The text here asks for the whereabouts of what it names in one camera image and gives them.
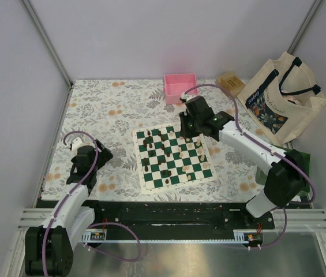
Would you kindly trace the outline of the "green white chess board mat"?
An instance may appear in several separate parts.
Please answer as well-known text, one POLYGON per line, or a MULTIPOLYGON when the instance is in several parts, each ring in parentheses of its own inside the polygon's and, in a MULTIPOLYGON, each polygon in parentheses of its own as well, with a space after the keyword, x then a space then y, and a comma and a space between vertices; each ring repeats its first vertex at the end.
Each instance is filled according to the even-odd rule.
POLYGON ((132 136, 143 194, 165 192, 217 179, 202 134, 184 138, 179 123, 166 123, 134 130, 132 136))

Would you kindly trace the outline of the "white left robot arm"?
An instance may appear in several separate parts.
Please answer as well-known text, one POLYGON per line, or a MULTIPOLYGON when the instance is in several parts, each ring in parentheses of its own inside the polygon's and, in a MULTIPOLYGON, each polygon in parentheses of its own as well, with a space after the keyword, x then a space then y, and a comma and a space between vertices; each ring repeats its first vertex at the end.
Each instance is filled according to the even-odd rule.
POLYGON ((99 140, 87 145, 79 137, 70 144, 76 154, 67 188, 50 215, 25 233, 25 273, 29 276, 68 276, 73 252, 87 227, 103 223, 101 211, 83 206, 96 185, 96 176, 113 155, 99 140))

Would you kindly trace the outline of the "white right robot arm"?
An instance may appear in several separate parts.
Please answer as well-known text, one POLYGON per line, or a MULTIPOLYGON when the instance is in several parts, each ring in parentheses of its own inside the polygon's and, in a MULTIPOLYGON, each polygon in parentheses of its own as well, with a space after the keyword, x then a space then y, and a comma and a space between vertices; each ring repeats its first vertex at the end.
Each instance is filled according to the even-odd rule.
POLYGON ((303 156, 296 150, 285 151, 246 133, 231 115, 217 114, 202 96, 185 102, 186 111, 179 114, 181 135, 184 138, 203 134, 227 144, 254 162, 267 176, 264 189, 251 200, 241 213, 241 223, 252 229, 261 222, 261 216, 285 207, 306 187, 303 156))

